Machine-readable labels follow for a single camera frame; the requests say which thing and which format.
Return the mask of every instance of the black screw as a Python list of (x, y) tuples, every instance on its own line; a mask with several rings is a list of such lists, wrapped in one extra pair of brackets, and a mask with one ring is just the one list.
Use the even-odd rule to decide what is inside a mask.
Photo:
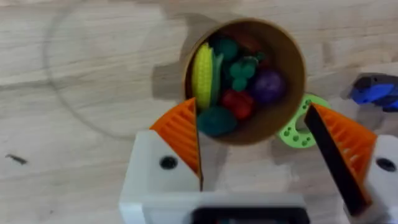
[(174, 169), (177, 164), (178, 160), (174, 156), (165, 156), (160, 159), (160, 166), (165, 170)]
[(388, 172), (395, 172), (397, 170), (396, 165), (389, 159), (386, 158), (378, 158), (376, 159), (376, 164)]

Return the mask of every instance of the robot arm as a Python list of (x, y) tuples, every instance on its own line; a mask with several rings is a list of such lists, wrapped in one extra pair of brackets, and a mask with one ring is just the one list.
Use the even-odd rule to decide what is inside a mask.
[[(195, 117), (191, 99), (136, 135), (119, 201), (127, 224), (310, 223), (300, 195), (201, 192)], [(398, 139), (314, 104), (305, 122), (352, 224), (396, 222)]]

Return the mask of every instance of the green toy fruit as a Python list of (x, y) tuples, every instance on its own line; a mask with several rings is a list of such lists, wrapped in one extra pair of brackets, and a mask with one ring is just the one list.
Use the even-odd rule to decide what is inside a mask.
[(215, 39), (212, 42), (212, 47), (216, 55), (224, 55), (224, 60), (226, 62), (232, 61), (238, 55), (239, 51), (238, 44), (227, 38)]
[(234, 114), (220, 106), (208, 108), (197, 119), (198, 130), (209, 136), (230, 133), (237, 124)]
[(243, 91), (248, 85), (248, 80), (245, 78), (236, 78), (232, 82), (232, 89), (235, 91)]

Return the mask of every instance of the toy fruit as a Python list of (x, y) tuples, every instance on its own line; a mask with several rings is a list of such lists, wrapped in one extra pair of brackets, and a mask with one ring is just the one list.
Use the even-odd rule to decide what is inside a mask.
[(223, 54), (224, 60), (227, 62), (232, 61), (238, 55), (238, 44), (231, 39), (217, 38), (212, 41), (211, 46), (213, 47), (215, 54)]
[(261, 44), (251, 35), (248, 35), (244, 30), (226, 29), (222, 33), (234, 39), (240, 46), (242, 46), (249, 53), (254, 54), (261, 51)]
[(197, 118), (198, 130), (209, 136), (230, 133), (235, 129), (237, 123), (234, 114), (220, 106), (208, 108)]
[(285, 93), (286, 84), (275, 70), (260, 70), (249, 86), (249, 93), (258, 103), (272, 103)]
[(238, 120), (248, 118), (254, 108), (254, 100), (246, 91), (225, 91), (221, 97), (221, 104), (232, 111)]
[(257, 59), (255, 57), (244, 57), (233, 63), (229, 68), (229, 74), (234, 78), (232, 89), (243, 91), (248, 85), (248, 79), (256, 72)]
[(192, 93), (200, 109), (207, 109), (211, 101), (213, 79), (213, 51), (208, 43), (202, 44), (195, 55), (192, 70)]
[(211, 99), (210, 105), (214, 106), (217, 104), (220, 88), (221, 88), (221, 65), (223, 63), (224, 55), (216, 55), (213, 52), (213, 79), (211, 80)]

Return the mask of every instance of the green toy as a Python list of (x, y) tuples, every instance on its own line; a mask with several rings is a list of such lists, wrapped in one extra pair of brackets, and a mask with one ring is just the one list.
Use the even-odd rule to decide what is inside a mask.
[(236, 56), (238, 56), (239, 46), (238, 44), (228, 38), (217, 38), (211, 41), (211, 46), (213, 47), (215, 54), (224, 55), (224, 61), (230, 62)]
[(229, 74), (233, 77), (232, 89), (243, 91), (248, 85), (248, 79), (256, 73), (258, 60), (255, 57), (243, 57), (241, 60), (233, 63), (229, 68)]
[(197, 99), (199, 109), (207, 109), (211, 101), (213, 79), (213, 49), (208, 43), (202, 44), (193, 61), (192, 93)]
[(210, 105), (214, 106), (217, 104), (218, 98), (220, 97), (221, 88), (221, 65), (223, 63), (224, 55), (216, 55), (213, 52), (213, 79), (211, 80), (211, 99)]
[(312, 147), (316, 144), (311, 132), (300, 132), (296, 129), (296, 123), (299, 117), (305, 114), (311, 102), (330, 108), (329, 103), (313, 94), (305, 94), (300, 107), (296, 111), (293, 118), (287, 123), (282, 130), (279, 132), (281, 140), (290, 147), (294, 148), (307, 148)]
[(197, 118), (198, 130), (209, 136), (230, 133), (237, 124), (234, 114), (221, 106), (212, 106)]

